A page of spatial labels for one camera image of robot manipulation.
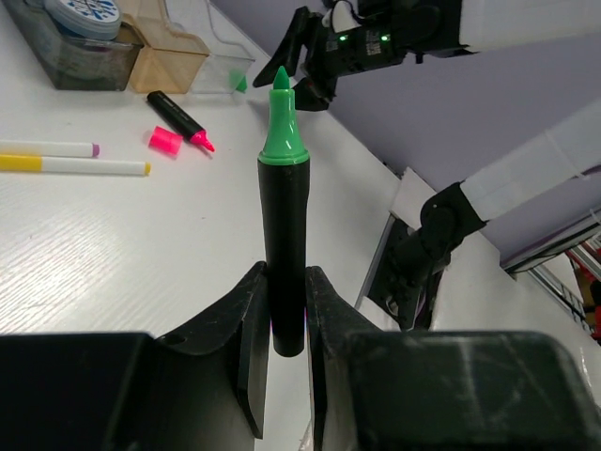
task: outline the round lid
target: round lid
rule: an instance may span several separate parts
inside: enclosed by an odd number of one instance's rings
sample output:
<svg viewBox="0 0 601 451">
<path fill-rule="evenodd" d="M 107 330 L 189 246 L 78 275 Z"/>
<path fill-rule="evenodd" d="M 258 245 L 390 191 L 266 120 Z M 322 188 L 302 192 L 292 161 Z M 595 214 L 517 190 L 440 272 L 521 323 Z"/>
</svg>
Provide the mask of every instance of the round lid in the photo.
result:
<svg viewBox="0 0 601 451">
<path fill-rule="evenodd" d="M 44 0 L 48 13 L 72 33 L 100 40 L 116 38 L 121 11 L 116 0 Z"/>
</svg>

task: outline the wall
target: wall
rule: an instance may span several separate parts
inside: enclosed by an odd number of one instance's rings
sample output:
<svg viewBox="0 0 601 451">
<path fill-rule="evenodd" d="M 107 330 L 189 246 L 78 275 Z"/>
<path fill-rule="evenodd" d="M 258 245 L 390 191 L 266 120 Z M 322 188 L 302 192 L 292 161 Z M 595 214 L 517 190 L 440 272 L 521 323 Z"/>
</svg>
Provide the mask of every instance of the wall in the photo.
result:
<svg viewBox="0 0 601 451">
<path fill-rule="evenodd" d="M 268 53 L 296 8 L 319 0 L 213 0 Z M 601 36 L 535 44 L 340 80 L 334 115 L 397 172 L 435 189 L 473 174 L 601 96 Z M 512 254 L 601 204 L 601 177 L 572 180 L 488 225 Z"/>
</svg>

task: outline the table surface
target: table surface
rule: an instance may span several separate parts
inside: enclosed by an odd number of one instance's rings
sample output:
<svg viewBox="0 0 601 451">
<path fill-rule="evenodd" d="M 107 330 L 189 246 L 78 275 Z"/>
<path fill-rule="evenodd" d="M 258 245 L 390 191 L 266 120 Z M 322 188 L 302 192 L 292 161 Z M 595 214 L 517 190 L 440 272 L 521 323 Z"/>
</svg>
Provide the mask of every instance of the table surface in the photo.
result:
<svg viewBox="0 0 601 451">
<path fill-rule="evenodd" d="M 266 56 L 217 15 L 221 34 Z M 268 90 L 174 96 L 217 153 L 146 146 L 164 125 L 143 95 L 52 87 L 0 5 L 0 136 L 84 141 L 102 159 L 153 164 L 150 177 L 0 174 L 0 333 L 141 330 L 164 334 L 223 296 L 264 258 L 256 156 Z M 299 116 L 312 155 L 307 263 L 354 303 L 397 178 L 328 113 Z M 297 450 L 310 417 L 306 354 L 270 354 L 266 429 L 256 450 Z"/>
</svg>

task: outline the robotic hand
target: robotic hand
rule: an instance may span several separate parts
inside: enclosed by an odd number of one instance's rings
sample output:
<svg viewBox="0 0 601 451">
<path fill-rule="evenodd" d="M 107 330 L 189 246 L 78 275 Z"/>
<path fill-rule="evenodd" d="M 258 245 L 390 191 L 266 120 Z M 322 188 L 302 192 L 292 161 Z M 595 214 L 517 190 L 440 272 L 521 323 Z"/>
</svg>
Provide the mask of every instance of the robotic hand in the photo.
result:
<svg viewBox="0 0 601 451">
<path fill-rule="evenodd" d="M 297 109 L 328 109 L 339 77 L 401 64 L 413 54 L 452 57 L 573 37 L 601 30 L 601 2 L 544 0 L 349 0 L 330 1 L 327 15 L 298 8 L 255 87 L 272 83 L 284 66 L 304 78 L 295 86 Z"/>
</svg>

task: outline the green object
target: green object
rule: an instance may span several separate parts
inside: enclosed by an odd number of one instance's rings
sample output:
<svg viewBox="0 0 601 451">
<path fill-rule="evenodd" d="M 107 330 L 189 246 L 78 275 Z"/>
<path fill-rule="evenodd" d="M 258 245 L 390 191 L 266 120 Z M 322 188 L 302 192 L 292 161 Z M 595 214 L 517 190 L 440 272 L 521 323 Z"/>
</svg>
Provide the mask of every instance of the green object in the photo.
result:
<svg viewBox="0 0 601 451">
<path fill-rule="evenodd" d="M 300 164 L 309 160 L 297 126 L 294 89 L 283 67 L 280 67 L 270 91 L 270 129 L 259 161 L 275 166 Z"/>
<path fill-rule="evenodd" d="M 244 75 L 238 86 L 236 86 L 236 90 L 238 92 L 246 92 L 246 89 L 248 89 L 248 82 L 246 81 L 246 75 Z"/>
</svg>

